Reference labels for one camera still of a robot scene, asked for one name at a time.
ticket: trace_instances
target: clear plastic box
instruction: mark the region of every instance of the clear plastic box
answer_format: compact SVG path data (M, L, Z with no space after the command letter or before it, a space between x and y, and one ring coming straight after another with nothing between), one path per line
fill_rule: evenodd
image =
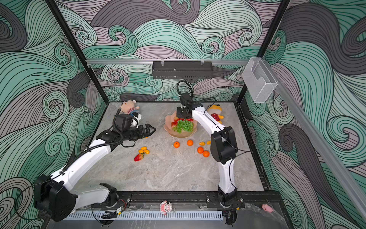
M271 66L259 57L250 58L242 77L254 103L265 103L277 86Z

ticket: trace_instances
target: marble surface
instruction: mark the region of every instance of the marble surface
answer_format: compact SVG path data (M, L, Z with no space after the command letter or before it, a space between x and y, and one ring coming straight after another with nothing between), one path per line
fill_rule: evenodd
M240 120L233 103L218 103L223 109L225 126L235 130L238 148L249 150ZM120 103L111 103L98 127L97 134L109 128ZM138 103L142 119L140 125L149 123L156 132L136 141L136 146L114 151L98 161L76 184L75 188L108 183L119 191L217 191L219 184L218 163L210 155L197 152L198 143L210 140L210 135L198 124L197 132L188 138L171 137L163 128L165 116L172 114L180 103ZM187 145L192 139L193 146ZM173 143L180 142L179 148ZM134 157L146 146L150 154L138 162ZM252 155L245 153L234 161L235 184L239 191L263 191Z

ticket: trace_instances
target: green grapes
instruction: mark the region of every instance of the green grapes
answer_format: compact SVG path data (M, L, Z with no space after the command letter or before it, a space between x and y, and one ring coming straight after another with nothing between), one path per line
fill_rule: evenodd
M193 122L190 122L188 120L178 120L177 126L173 128L174 131L181 133L182 129L187 132L193 131Z

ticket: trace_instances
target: red strawberry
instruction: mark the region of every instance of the red strawberry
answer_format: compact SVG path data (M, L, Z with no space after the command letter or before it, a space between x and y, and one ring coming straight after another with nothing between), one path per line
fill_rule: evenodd
M142 153L139 153L139 154L135 157L134 161L138 162L139 160L142 160L142 159L143 159L143 154L142 154Z

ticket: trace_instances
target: wallpaper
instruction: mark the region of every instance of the wallpaper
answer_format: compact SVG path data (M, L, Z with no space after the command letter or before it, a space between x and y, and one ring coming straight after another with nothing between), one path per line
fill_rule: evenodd
M105 110L44 0L0 1L0 98L0 228L40 228L25 188L80 153Z
M279 4L280 0L57 0L89 59L255 57ZM179 101L178 81L153 79L151 65L93 67L110 101ZM214 79L190 80L195 99L236 100L244 84L243 70L244 66L217 65Z
M266 52L288 88L366 190L366 1L291 5ZM274 190L296 228L366 228L301 125L276 91L264 104L249 93L248 126Z

